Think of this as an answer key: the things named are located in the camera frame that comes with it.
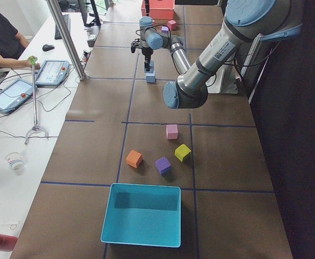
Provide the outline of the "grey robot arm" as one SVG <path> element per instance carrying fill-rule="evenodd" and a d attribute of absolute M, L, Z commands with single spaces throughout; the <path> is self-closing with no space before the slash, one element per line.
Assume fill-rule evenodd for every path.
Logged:
<path fill-rule="evenodd" d="M 170 53 L 180 75 L 163 89 L 167 107 L 198 108 L 207 100 L 206 82 L 244 43 L 281 41 L 301 31 L 304 1 L 228 1 L 220 31 L 193 64 L 181 40 L 173 37 Z"/>
<path fill-rule="evenodd" d="M 191 62 L 187 57 L 186 50 L 183 46 L 183 40 L 180 36 L 172 35 L 171 31 L 167 33 L 158 32 L 153 25 L 153 19 L 149 16 L 143 16 L 139 20 L 140 28 L 136 31 L 139 38 L 131 46 L 132 53 L 135 49 L 140 49 L 145 62 L 145 72 L 152 72 L 153 65 L 152 55 L 154 50 L 167 49 L 172 57 L 173 64 L 179 74 L 186 73 L 191 67 Z"/>

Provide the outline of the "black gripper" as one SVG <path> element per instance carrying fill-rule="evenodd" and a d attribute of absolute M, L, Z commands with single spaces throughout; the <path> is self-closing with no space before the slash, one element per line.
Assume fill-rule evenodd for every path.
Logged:
<path fill-rule="evenodd" d="M 150 70 L 150 56 L 152 55 L 152 49 L 149 47 L 143 47 L 141 51 L 142 51 L 142 54 L 145 56 L 145 61 L 144 61 L 145 71 L 149 71 Z"/>

